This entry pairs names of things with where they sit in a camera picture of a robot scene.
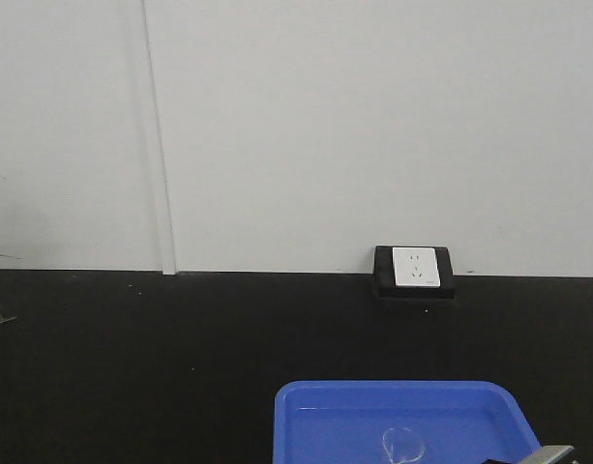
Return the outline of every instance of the black object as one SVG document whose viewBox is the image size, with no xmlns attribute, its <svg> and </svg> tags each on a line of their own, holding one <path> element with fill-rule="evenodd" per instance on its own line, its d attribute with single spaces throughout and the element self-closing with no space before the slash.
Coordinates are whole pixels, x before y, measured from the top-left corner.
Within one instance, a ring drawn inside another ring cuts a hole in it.
<svg viewBox="0 0 593 464">
<path fill-rule="evenodd" d="M 371 275 L 0 271 L 0 464 L 270 464 L 299 379 L 489 380 L 593 463 L 593 278 L 454 279 L 377 311 Z"/>
<path fill-rule="evenodd" d="M 453 268 L 449 250 L 444 246 L 427 246 L 435 250 L 440 275 L 439 287 L 398 287 L 393 268 L 393 248 L 376 246 L 373 259 L 373 281 L 379 298 L 434 298 L 450 299 L 455 296 Z"/>
</svg>

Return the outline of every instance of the white wall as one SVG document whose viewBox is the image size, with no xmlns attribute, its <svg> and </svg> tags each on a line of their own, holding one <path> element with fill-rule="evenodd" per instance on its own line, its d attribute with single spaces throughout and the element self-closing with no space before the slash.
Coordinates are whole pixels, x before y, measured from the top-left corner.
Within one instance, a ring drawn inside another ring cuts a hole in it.
<svg viewBox="0 0 593 464">
<path fill-rule="evenodd" d="M 160 268 L 144 46 L 137 0 L 0 1 L 0 268 Z"/>
<path fill-rule="evenodd" d="M 181 270 L 593 276 L 593 0 L 147 5 Z"/>
</svg>

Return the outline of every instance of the electrical outlet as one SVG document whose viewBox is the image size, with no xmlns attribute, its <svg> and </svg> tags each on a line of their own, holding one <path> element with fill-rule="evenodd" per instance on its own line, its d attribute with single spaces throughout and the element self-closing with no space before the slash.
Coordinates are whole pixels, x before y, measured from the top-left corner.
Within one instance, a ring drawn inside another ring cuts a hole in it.
<svg viewBox="0 0 593 464">
<path fill-rule="evenodd" d="M 431 247 L 394 247 L 393 269 L 398 287 L 440 286 L 438 262 Z"/>
<path fill-rule="evenodd" d="M 376 246 L 373 284 L 382 299 L 451 299 L 455 284 L 449 250 L 444 246 Z"/>
</svg>

